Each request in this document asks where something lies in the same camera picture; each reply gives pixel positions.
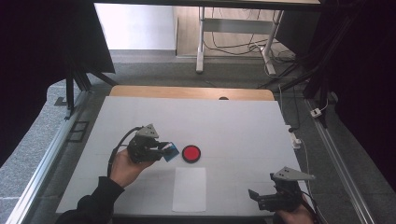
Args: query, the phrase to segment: black sleeve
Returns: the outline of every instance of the black sleeve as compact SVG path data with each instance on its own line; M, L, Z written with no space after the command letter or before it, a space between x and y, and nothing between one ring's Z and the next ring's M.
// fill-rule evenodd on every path
M91 196L87 195L78 201L76 210L69 210L58 218L56 224L106 224L113 215L114 202L124 189L106 176L99 177L99 184Z

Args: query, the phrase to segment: person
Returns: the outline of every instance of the person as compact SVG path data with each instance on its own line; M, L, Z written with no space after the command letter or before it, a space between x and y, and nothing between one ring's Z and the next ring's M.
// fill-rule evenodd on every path
M117 153L110 177L99 176L99 183L92 195L82 197L77 209L61 214L56 224L107 224L113 215L114 202L124 192L124 188L134 183L140 173L154 161L134 163L127 149ZM300 205L295 211L276 211L287 224L313 223L309 212Z

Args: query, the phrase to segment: red round object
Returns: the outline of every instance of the red round object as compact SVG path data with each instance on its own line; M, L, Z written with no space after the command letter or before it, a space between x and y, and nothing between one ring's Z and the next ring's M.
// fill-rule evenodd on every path
M194 163L201 158L201 150L197 146L189 145L184 147L181 153L184 161Z

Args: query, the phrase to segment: gray floor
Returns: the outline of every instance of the gray floor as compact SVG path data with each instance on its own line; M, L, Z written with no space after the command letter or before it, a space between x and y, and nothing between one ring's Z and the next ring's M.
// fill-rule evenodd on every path
M117 74L109 76L120 84L256 89L270 79L263 72L262 60L205 59L205 71L198 76L195 74L194 59L177 58L166 53L145 55L141 52L133 54L125 51L112 51L112 57ZM279 65L276 69L281 71L284 65ZM288 80L290 78L279 81L287 82ZM68 141L64 144L24 223L53 223L57 217L54 211L73 174L101 104L110 91L110 87L101 80L91 77L91 81L92 91L89 102L78 119L78 121L88 122L87 134L82 136L80 142ZM297 116L299 116L300 128L295 133L298 138L304 140L306 145L309 172L318 178L311 181L313 196L329 223L360 223L314 122L309 116L304 99L301 97L303 88L304 84L295 87L296 97L293 91L289 90L283 92L281 101L280 95L276 95L276 99L279 103L282 102L285 121L292 127L298 126ZM0 169L2 180L0 183L0 223L7 221L57 132L60 121L64 118L65 107L54 105L58 97L64 97L64 92L64 82L56 83L49 88L48 101L42 113L14 154ZM327 115L329 132L339 147L364 200L369 205L377 223L394 223L396 218L395 192L378 172L364 149L333 112L335 101L330 100L330 102ZM70 133L69 139L79 139L81 136L78 135L79 133ZM303 171L307 172L305 150L302 148L296 151L296 157Z

